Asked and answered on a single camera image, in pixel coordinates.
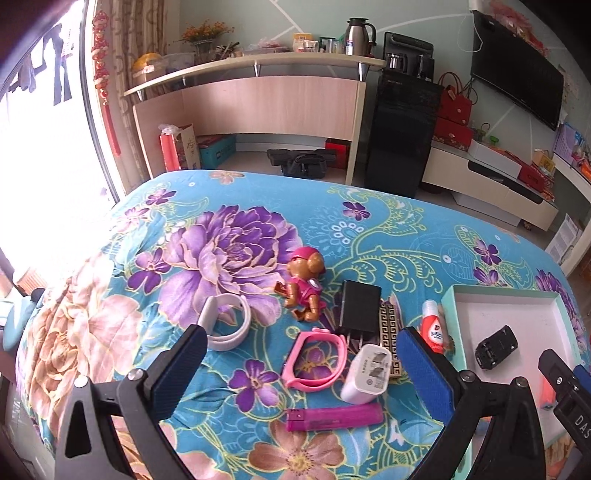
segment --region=stainless steel kettle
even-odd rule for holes
[[[367,22],[367,18],[349,18],[349,26],[345,32],[345,53],[366,57],[372,53],[375,46],[375,27]],[[371,40],[365,27],[371,27]]]

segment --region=hanging clothes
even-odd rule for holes
[[[14,82],[8,89],[9,92],[14,92],[17,87],[21,90],[29,90],[34,92],[37,84],[35,82],[35,76],[43,72],[47,68],[45,61],[45,48],[51,40],[53,50],[56,54],[56,60],[54,62],[54,87],[53,87],[53,105],[57,105],[62,100],[65,102],[72,98],[72,92],[70,91],[70,82],[68,80],[68,69],[66,65],[67,52],[64,54],[64,41],[60,37],[61,24],[54,25],[49,32],[43,35],[43,50],[42,58],[43,63],[36,68],[33,68],[31,61],[31,54],[27,55],[23,61],[21,68],[18,71],[17,81]],[[64,84],[62,88],[61,84],[61,69],[64,70]]]
[[[63,100],[69,100],[72,98],[72,92],[70,91],[70,82],[68,81],[68,69],[66,66],[66,58],[61,56],[61,52],[64,49],[64,41],[60,38],[61,24],[54,25],[54,27],[43,35],[43,64],[35,69],[35,75],[42,72],[47,68],[45,62],[45,47],[51,40],[53,50],[56,53],[56,61],[54,63],[54,86],[53,86],[53,105],[57,105],[62,100],[62,88],[61,88],[61,69],[64,69],[64,85],[63,85]]]

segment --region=pink flower print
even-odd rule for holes
[[[209,174],[209,178],[218,179],[222,185],[230,185],[234,182],[234,179],[243,177],[244,174],[238,171],[215,170]]]

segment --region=yellow flowers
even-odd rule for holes
[[[224,33],[231,33],[234,27],[228,27],[224,22],[209,23],[209,19],[203,21],[198,27],[190,26],[185,30],[181,39],[190,43],[198,42],[200,40],[209,40],[211,38],[218,38]]]

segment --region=tv stand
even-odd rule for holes
[[[525,183],[439,142],[431,143],[423,181],[488,203],[544,231],[558,213],[554,203]]]

